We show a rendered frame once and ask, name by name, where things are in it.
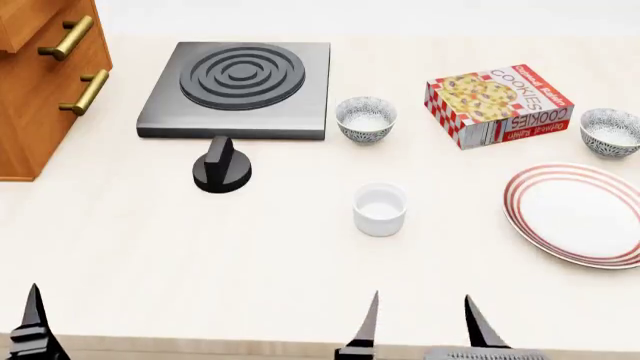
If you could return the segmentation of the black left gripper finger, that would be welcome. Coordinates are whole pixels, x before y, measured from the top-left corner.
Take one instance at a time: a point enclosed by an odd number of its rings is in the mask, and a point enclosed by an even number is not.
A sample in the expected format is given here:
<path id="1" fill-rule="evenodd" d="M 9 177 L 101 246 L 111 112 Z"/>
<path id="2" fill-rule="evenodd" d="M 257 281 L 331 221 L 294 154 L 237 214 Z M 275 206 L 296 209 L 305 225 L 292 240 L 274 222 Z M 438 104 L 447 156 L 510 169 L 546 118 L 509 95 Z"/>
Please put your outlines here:
<path id="1" fill-rule="evenodd" d="M 7 360 L 71 360 L 51 332 L 37 284 L 30 288 L 21 325 L 9 338 Z"/>

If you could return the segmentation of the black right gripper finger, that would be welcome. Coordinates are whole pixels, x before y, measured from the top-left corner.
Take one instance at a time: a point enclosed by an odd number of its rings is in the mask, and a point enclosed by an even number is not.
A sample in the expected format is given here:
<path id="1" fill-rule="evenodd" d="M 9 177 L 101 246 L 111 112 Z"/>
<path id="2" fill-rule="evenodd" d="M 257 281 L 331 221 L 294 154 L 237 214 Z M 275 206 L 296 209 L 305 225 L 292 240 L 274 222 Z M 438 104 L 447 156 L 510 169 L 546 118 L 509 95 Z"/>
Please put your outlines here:
<path id="1" fill-rule="evenodd" d="M 334 360 L 374 360 L 379 292 L 374 293 L 367 314 L 354 338 L 334 350 Z"/>
<path id="2" fill-rule="evenodd" d="M 465 296 L 464 311 L 471 347 L 510 349 L 490 326 L 470 295 Z"/>

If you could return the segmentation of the white ramekin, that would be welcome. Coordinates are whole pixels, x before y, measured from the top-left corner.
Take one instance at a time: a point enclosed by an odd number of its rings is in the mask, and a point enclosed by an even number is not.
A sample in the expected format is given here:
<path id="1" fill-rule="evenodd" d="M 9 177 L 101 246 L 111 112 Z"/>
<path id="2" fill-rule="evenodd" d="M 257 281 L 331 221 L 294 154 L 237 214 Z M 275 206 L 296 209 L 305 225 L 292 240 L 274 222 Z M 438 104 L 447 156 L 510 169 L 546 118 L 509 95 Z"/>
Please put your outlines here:
<path id="1" fill-rule="evenodd" d="M 402 188 L 387 182 L 362 185 L 354 193 L 353 221 L 362 233 L 387 237 L 403 227 L 407 197 Z"/>

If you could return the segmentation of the black stove knob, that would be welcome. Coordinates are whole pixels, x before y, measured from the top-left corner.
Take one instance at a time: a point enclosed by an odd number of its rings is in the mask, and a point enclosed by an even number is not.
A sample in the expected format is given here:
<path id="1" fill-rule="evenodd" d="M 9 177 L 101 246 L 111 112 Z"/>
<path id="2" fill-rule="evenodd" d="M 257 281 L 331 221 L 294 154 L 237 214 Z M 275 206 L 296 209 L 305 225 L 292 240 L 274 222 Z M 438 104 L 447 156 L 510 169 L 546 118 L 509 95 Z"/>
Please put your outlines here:
<path id="1" fill-rule="evenodd" d="M 246 185 L 252 176 L 251 162 L 247 155 L 234 148 L 233 140 L 216 136 L 208 152 L 193 164 L 195 185 L 212 194 L 225 194 Z"/>

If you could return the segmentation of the patterned grey white bowl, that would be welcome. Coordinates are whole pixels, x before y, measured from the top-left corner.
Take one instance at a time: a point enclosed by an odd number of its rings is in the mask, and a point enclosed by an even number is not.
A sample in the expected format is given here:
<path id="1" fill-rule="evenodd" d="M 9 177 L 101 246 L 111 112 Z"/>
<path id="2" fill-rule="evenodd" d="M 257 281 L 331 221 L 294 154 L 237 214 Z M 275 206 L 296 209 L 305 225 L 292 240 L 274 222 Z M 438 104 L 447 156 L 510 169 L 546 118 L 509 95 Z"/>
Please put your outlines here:
<path id="1" fill-rule="evenodd" d="M 341 133 L 360 145 L 383 140 L 397 119 L 397 111 L 389 101 L 369 96 L 342 101 L 336 107 L 335 115 Z"/>
<path id="2" fill-rule="evenodd" d="M 611 108 L 587 110 L 580 119 L 583 143 L 606 158 L 625 158 L 640 150 L 640 116 Z"/>

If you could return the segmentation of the grey flat stove plate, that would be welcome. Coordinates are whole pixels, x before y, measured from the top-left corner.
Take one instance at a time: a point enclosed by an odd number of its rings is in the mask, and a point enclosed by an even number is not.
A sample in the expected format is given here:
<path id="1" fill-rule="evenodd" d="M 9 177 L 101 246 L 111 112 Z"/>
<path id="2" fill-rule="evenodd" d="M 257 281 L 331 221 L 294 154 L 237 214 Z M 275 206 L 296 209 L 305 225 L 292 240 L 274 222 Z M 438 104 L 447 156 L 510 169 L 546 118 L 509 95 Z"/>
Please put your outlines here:
<path id="1" fill-rule="evenodd" d="M 178 43 L 136 123 L 142 138 L 324 140 L 328 42 Z"/>

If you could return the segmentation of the red cookies box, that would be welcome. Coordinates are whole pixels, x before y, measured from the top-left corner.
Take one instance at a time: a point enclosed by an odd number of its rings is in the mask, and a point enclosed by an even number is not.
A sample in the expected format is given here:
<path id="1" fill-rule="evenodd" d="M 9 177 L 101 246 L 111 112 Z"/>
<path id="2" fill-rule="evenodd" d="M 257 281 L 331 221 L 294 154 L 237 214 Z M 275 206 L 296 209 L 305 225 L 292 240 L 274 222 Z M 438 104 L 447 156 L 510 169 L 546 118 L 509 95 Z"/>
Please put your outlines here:
<path id="1" fill-rule="evenodd" d="M 564 131 L 574 110 L 525 64 L 428 80 L 424 105 L 462 150 Z"/>

